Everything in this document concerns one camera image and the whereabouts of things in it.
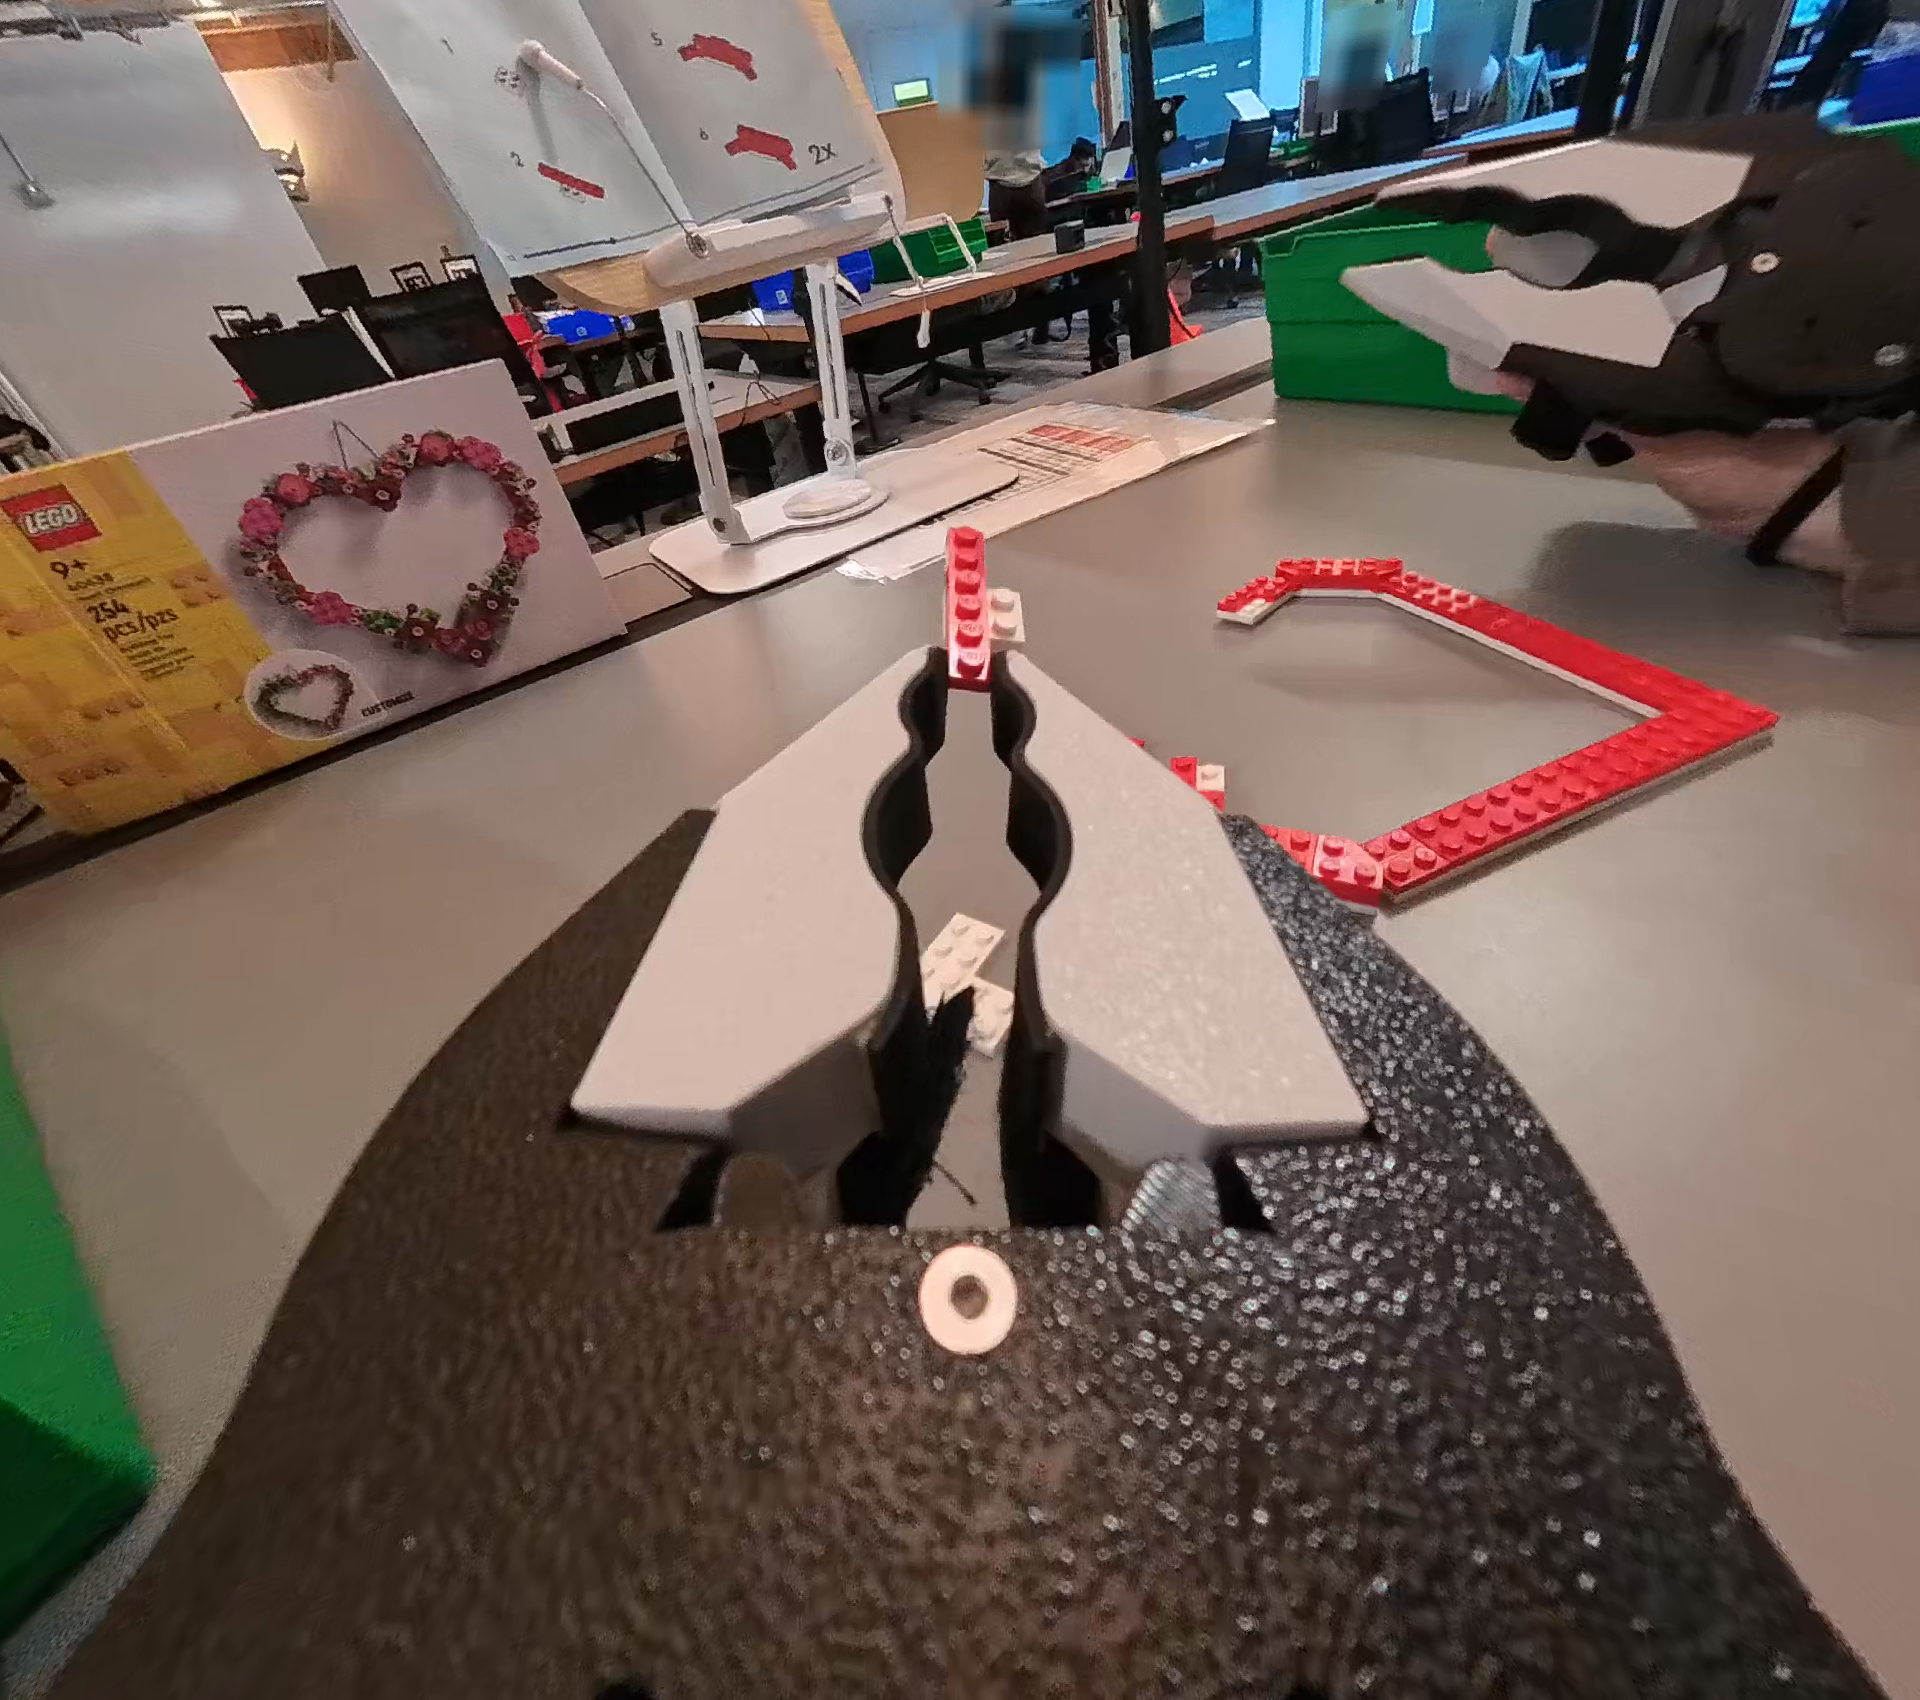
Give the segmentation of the large green plastic bin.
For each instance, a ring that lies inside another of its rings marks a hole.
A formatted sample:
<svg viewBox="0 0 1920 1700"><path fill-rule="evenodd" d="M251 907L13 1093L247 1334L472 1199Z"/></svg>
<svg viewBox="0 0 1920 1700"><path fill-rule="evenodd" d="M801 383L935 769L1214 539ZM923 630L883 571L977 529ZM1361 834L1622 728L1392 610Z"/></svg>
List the large green plastic bin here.
<svg viewBox="0 0 1920 1700"><path fill-rule="evenodd" d="M1395 206L1356 205L1259 240L1259 283L1273 393L1336 404L1476 412L1512 419L1519 404L1452 383L1443 351L1388 320L1345 285L1349 269L1429 256L1462 275L1488 273L1488 224L1417 220Z"/></svg>
<svg viewBox="0 0 1920 1700"><path fill-rule="evenodd" d="M141 1509L153 1458L2 1054L2 1635Z"/></svg>

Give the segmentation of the lego set box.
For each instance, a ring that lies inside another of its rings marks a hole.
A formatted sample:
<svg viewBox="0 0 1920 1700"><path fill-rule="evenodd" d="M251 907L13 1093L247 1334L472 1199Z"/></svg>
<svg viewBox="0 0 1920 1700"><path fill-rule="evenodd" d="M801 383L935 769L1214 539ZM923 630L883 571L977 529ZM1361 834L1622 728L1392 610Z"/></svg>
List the lego set box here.
<svg viewBox="0 0 1920 1700"><path fill-rule="evenodd" d="M2 761L99 834L625 632L499 367L4 478Z"/></svg>

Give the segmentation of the white angled lego plate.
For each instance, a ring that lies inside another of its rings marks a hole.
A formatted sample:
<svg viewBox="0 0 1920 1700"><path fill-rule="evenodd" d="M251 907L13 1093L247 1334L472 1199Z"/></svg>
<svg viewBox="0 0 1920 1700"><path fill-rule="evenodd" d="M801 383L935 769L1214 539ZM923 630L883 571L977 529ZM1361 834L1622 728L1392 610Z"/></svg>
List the white angled lego plate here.
<svg viewBox="0 0 1920 1700"><path fill-rule="evenodd" d="M1000 927L954 915L919 960L925 1017L935 1018L949 1000L967 996L967 1051L979 1059L1000 1057L1012 1030L1014 992L984 977L1003 941Z"/></svg>

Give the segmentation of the clear plastic bag with sheet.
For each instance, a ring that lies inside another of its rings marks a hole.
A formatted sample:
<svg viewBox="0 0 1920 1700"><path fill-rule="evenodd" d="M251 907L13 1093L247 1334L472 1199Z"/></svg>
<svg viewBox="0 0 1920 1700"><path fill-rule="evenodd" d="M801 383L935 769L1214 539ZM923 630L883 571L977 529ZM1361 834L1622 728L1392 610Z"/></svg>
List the clear plastic bag with sheet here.
<svg viewBox="0 0 1920 1700"><path fill-rule="evenodd" d="M964 507L939 509L930 521L851 552L836 572L855 585L897 585L941 560L948 529L1005 536L1238 440L1257 439L1273 425L1269 414L1137 410L1069 400L907 449L906 472L992 472L994 486Z"/></svg>

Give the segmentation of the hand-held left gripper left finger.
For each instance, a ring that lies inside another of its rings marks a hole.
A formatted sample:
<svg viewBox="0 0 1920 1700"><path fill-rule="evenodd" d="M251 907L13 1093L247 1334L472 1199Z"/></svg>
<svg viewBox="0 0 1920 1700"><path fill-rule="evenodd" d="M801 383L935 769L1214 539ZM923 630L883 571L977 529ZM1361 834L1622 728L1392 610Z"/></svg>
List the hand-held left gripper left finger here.
<svg viewBox="0 0 1920 1700"><path fill-rule="evenodd" d="M931 839L948 664L910 651L711 810L572 1093L583 1122L842 1166L925 1035L900 894Z"/></svg>

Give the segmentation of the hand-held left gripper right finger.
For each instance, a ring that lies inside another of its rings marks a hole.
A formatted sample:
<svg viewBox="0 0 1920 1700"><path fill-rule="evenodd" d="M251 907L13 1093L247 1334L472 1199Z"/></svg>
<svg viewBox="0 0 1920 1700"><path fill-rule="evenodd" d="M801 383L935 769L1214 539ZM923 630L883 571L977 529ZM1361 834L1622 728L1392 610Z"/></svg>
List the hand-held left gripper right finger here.
<svg viewBox="0 0 1920 1700"><path fill-rule="evenodd" d="M1367 1111L1222 816L1023 655L992 745L1019 923L1016 1134L1078 1160L1214 1160L1359 1137Z"/></svg>

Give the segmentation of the long office desk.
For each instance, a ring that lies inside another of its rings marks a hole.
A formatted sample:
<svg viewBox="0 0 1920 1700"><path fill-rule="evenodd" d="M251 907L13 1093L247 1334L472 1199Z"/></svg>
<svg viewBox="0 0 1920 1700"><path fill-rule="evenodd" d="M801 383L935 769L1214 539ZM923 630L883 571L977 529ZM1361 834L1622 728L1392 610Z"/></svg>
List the long office desk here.
<svg viewBox="0 0 1920 1700"><path fill-rule="evenodd" d="M1390 185L1425 172L1464 166L1465 155L1429 155L1420 161L1386 165L1333 177L1279 180L1218 205L1173 211L1163 218L1167 254L1188 248L1239 248L1293 224L1373 201ZM937 276L923 285L877 285L855 304L842 304L842 338L851 342L885 326L916 325L921 314L943 314L984 299L1017 295L1050 286L1067 276L1125 270L1137 248L1140 224L1091 228L1079 248L1058 252L1053 237L1036 237L987 248L972 270ZM736 344L747 353L764 347L799 347L807 342L796 314L738 314L701 320L704 342Z"/></svg>

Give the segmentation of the small green bin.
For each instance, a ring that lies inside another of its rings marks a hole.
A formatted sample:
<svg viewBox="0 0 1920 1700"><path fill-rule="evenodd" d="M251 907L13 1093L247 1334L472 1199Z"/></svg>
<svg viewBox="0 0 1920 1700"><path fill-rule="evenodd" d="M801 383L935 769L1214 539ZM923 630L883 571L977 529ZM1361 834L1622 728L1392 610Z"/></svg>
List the small green bin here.
<svg viewBox="0 0 1920 1700"><path fill-rule="evenodd" d="M867 259L876 286L913 286L977 273L987 247L985 222L973 215L961 222L937 218L916 224L876 243Z"/></svg>

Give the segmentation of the white book stand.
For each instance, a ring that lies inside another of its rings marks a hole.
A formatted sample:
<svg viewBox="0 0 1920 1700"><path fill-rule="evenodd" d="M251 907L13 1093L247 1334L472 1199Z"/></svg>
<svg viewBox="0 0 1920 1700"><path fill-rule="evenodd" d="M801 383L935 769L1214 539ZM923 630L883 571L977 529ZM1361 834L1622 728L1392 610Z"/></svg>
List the white book stand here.
<svg viewBox="0 0 1920 1700"><path fill-rule="evenodd" d="M750 595L992 491L995 478L990 470L913 472L892 454L876 457L867 470L855 464L837 256L897 230L906 192L890 159L882 161L871 187L844 191L824 205L781 217L698 224L643 127L627 127L539 40L523 39L516 61L533 85L560 87L602 113L675 218L674 233L635 256L592 262L573 273L577 295L606 313L658 314L662 322L696 472L700 525L685 522L651 539L650 558L659 568L710 596ZM811 311L825 469L738 502L723 464L696 302L747 286L781 264L801 275Z"/></svg>

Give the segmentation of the grey cabinet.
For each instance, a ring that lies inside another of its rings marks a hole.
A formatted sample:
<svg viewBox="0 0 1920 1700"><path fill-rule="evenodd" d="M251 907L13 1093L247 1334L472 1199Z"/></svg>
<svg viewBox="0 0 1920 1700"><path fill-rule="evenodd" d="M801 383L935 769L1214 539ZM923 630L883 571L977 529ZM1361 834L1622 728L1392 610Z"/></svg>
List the grey cabinet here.
<svg viewBox="0 0 1920 1700"><path fill-rule="evenodd" d="M1622 128L1747 115L1772 74L1798 0L1650 0Z"/></svg>

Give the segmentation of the lego instruction booklet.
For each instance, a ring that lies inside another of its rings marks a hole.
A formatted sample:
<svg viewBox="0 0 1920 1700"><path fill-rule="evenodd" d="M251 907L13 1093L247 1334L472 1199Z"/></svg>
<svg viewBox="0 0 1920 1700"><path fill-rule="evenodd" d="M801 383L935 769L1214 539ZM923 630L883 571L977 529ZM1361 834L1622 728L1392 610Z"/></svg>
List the lego instruction booklet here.
<svg viewBox="0 0 1920 1700"><path fill-rule="evenodd" d="M323 0L511 275L759 269L885 224L892 150L824 0Z"/></svg>

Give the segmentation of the small red and white lego piece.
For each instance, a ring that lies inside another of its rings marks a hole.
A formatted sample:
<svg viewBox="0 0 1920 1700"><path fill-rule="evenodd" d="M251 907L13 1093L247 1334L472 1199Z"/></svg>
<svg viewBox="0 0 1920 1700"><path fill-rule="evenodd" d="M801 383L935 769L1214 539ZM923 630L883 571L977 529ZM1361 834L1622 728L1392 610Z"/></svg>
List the small red and white lego piece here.
<svg viewBox="0 0 1920 1700"><path fill-rule="evenodd" d="M949 526L943 547L946 675L952 688L987 692L995 658L1026 646L1017 591L987 575L987 539L972 526Z"/></svg>

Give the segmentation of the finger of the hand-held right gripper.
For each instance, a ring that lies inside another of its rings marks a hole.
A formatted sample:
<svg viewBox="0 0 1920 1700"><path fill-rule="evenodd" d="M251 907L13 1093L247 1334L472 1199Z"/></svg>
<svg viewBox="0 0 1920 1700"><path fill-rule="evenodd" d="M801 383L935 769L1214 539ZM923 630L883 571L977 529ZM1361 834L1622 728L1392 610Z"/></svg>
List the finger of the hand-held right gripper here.
<svg viewBox="0 0 1920 1700"><path fill-rule="evenodd" d="M1682 245L1657 269L1575 230L1493 228L1486 248L1482 273L1416 256L1348 269L1339 283L1376 314L1441 347L1460 387L1491 393L1535 359L1657 369L1726 280L1712 243Z"/></svg>
<svg viewBox="0 0 1920 1700"><path fill-rule="evenodd" d="M1405 177L1378 206L1420 224L1479 224L1491 267L1528 285L1666 285L1738 205L1755 159L1609 136Z"/></svg>

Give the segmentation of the red and white lego frame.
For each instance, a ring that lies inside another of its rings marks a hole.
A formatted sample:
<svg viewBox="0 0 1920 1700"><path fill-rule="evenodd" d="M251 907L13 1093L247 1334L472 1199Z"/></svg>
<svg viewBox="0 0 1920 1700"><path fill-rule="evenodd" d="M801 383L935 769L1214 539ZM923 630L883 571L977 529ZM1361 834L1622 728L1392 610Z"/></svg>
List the red and white lego frame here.
<svg viewBox="0 0 1920 1700"><path fill-rule="evenodd" d="M1303 600L1376 602L1613 705L1629 722L1595 743L1443 803L1367 840L1259 824L1331 899L1393 911L1486 872L1574 824L1762 745L1777 715L1392 558L1297 558L1227 588L1212 608L1253 630Z"/></svg>

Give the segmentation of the person's right hand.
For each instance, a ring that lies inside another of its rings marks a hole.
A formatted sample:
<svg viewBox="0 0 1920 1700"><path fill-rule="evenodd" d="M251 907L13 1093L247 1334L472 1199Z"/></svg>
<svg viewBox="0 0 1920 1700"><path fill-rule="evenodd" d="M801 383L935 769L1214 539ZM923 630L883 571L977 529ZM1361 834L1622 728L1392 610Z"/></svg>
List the person's right hand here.
<svg viewBox="0 0 1920 1700"><path fill-rule="evenodd" d="M1750 437L1634 437L1634 466L1751 567L1838 580L1848 560L1836 474L1839 442L1806 426Z"/></svg>

